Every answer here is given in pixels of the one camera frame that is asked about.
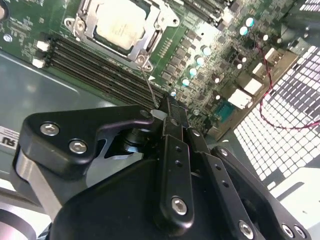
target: motherboard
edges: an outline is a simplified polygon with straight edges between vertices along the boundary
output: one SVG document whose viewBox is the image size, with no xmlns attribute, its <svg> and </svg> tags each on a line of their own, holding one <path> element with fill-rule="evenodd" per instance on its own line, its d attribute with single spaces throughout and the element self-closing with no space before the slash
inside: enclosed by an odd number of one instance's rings
<svg viewBox="0 0 320 240">
<path fill-rule="evenodd" d="M 282 44 L 293 4 L 0 0 L 0 48 L 116 105 L 151 110 L 171 95 L 191 126 L 218 140 L 268 89 L 266 65 L 275 82 L 307 49 Z"/>
</svg>

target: green circuit board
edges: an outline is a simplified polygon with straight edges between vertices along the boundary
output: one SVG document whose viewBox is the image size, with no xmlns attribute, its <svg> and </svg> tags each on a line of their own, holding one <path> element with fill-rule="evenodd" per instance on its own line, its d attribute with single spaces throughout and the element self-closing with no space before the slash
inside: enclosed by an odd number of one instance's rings
<svg viewBox="0 0 320 240">
<path fill-rule="evenodd" d="M 73 34 L 66 28 L 64 19 L 75 17 L 81 0 L 6 0 L 5 2 L 9 9 L 9 18 L 0 22 L 0 48 L 3 51 L 32 63 L 38 50 L 37 41 L 41 33 L 57 34 L 75 41 Z M 154 68 L 147 73 L 147 77 L 152 85 L 168 93 L 176 92 L 176 99 L 188 106 L 190 124 L 207 132 L 214 123 L 223 124 L 232 114 L 240 111 L 228 103 L 224 92 L 233 87 L 241 73 L 261 61 L 259 52 L 246 44 L 258 33 L 270 37 L 277 36 L 280 32 L 279 21 L 293 0 L 237 0 L 238 7 L 234 11 L 229 8 L 224 10 L 223 29 L 217 29 L 205 22 L 181 2 L 167 1 L 179 17 L 180 23 L 177 27 L 168 27 L 163 33 L 149 59 Z M 242 36 L 240 28 L 246 25 L 246 19 L 250 17 L 254 19 L 254 25 L 249 27 L 248 34 Z M 274 45 L 271 40 L 263 42 L 261 39 L 254 39 L 254 41 L 266 49 Z M 81 42 L 79 44 L 104 59 L 108 58 L 92 46 Z M 204 46 L 211 49 L 211 54 L 204 55 Z M 241 69 L 237 69 L 229 61 L 231 49 L 237 50 L 247 58 Z M 183 64 L 169 69 L 173 57 L 178 56 L 179 50 L 183 50 L 182 56 L 179 57 L 179 61 Z M 203 66 L 197 65 L 195 60 L 197 57 L 204 59 Z M 196 69 L 194 76 L 190 75 L 191 68 Z M 141 76 L 139 70 L 127 70 Z M 45 71 L 111 102 L 121 104 L 118 99 L 57 69 L 47 68 Z M 219 83 L 214 82 L 213 74 L 219 77 Z M 183 85 L 184 79 L 189 80 L 189 86 Z"/>
</svg>

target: red cable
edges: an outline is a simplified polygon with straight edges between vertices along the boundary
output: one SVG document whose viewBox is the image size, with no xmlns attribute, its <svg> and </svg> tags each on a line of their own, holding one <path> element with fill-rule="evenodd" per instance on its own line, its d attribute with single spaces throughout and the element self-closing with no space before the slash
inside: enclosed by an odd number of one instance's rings
<svg viewBox="0 0 320 240">
<path fill-rule="evenodd" d="M 265 58 L 265 54 L 263 52 L 263 50 L 257 46 L 257 48 L 259 49 L 259 52 L 262 54 L 263 56 L 263 63 L 265 65 L 265 70 L 266 70 L 266 74 L 267 76 L 269 77 L 269 88 L 268 90 L 264 93 L 263 97 L 261 98 L 261 101 L 260 101 L 260 107 L 259 107 L 259 112 L 260 112 L 260 117 L 267 123 L 269 124 L 270 126 L 276 128 L 276 129 L 285 129 L 285 130 L 292 130 L 292 129 L 295 129 L 295 130 L 301 130 L 301 129 L 308 129 L 308 128 L 313 128 L 315 126 L 318 126 L 320 124 L 320 120 L 318 121 L 315 121 L 313 123 L 309 123 L 309 124 L 306 124 L 304 126 L 293 126 L 293 127 L 284 127 L 284 126 L 277 126 L 277 125 L 274 125 L 273 123 L 271 123 L 270 121 L 267 120 L 267 118 L 263 115 L 262 113 L 262 107 L 263 107 L 263 104 L 264 104 L 264 99 L 265 97 L 270 93 L 271 90 L 274 89 L 273 87 L 273 83 L 272 83 L 272 78 L 271 78 L 271 74 L 270 74 L 270 69 L 268 67 L 268 63 L 267 63 L 267 60 Z"/>
</svg>

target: ventilation grille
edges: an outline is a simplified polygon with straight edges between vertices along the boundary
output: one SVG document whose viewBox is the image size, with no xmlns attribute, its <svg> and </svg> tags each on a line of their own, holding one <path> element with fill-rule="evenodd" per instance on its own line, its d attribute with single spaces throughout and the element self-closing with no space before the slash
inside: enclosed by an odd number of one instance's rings
<svg viewBox="0 0 320 240">
<path fill-rule="evenodd" d="M 320 49 L 312 46 L 274 86 L 263 114 L 274 125 L 301 127 L 320 118 Z M 259 105 L 235 129 L 256 173 L 272 189 L 320 154 L 320 126 L 301 130 L 273 128 Z"/>
<path fill-rule="evenodd" d="M 306 0 L 299 10 L 306 12 L 320 12 L 320 0 Z"/>
</svg>

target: screw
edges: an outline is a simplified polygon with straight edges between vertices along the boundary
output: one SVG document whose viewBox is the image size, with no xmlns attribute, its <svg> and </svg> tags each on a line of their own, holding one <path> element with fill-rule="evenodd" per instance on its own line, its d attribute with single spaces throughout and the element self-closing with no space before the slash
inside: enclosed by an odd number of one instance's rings
<svg viewBox="0 0 320 240">
<path fill-rule="evenodd" d="M 11 43 L 13 41 L 13 38 L 9 34 L 3 35 L 3 40 L 5 40 L 7 43 Z"/>
<path fill-rule="evenodd" d="M 173 210 L 179 214 L 179 215 L 186 215 L 187 214 L 187 205 L 185 204 L 185 202 L 178 198 L 178 197 L 174 197 L 171 201 L 171 205 Z"/>
<path fill-rule="evenodd" d="M 85 30 L 85 23 L 83 22 L 83 21 L 78 21 L 77 23 L 76 23 L 76 27 L 77 27 L 77 29 L 79 30 L 79 31 L 83 31 L 83 30 Z"/>
<path fill-rule="evenodd" d="M 223 148 L 220 149 L 220 152 L 222 153 L 223 156 L 228 156 L 227 151 L 224 150 Z"/>
<path fill-rule="evenodd" d="M 73 140 L 69 144 L 69 149 L 75 154 L 83 154 L 87 151 L 87 145 L 80 140 Z"/>
<path fill-rule="evenodd" d="M 246 224 L 246 222 L 240 220 L 239 221 L 239 229 L 246 236 L 247 239 L 254 239 L 254 232 L 252 231 L 251 227 Z"/>
<path fill-rule="evenodd" d="M 137 58 L 136 58 L 136 62 L 139 64 L 139 65 L 142 65 L 144 62 L 145 62 L 145 56 L 143 55 L 139 55 Z"/>
<path fill-rule="evenodd" d="M 296 230 L 296 232 L 304 239 L 307 238 L 306 234 L 304 233 L 304 231 L 302 231 L 302 229 L 298 226 L 294 226 L 294 229 Z"/>
<path fill-rule="evenodd" d="M 193 114 L 195 115 L 195 116 L 198 116 L 199 115 L 199 110 L 198 109 L 195 109 L 194 111 L 193 111 Z"/>
<path fill-rule="evenodd" d="M 53 123 L 44 123 L 40 127 L 40 131 L 47 136 L 55 136 L 59 133 L 59 127 Z"/>
<path fill-rule="evenodd" d="M 290 238 L 293 239 L 295 237 L 294 233 L 291 231 L 291 229 L 287 225 L 282 224 L 282 229 L 285 232 L 285 234 L 287 234 Z"/>
<path fill-rule="evenodd" d="M 196 135 L 197 137 L 200 137 L 200 133 L 199 133 L 197 130 L 192 129 L 192 132 L 193 132 L 193 134 Z"/>
</svg>

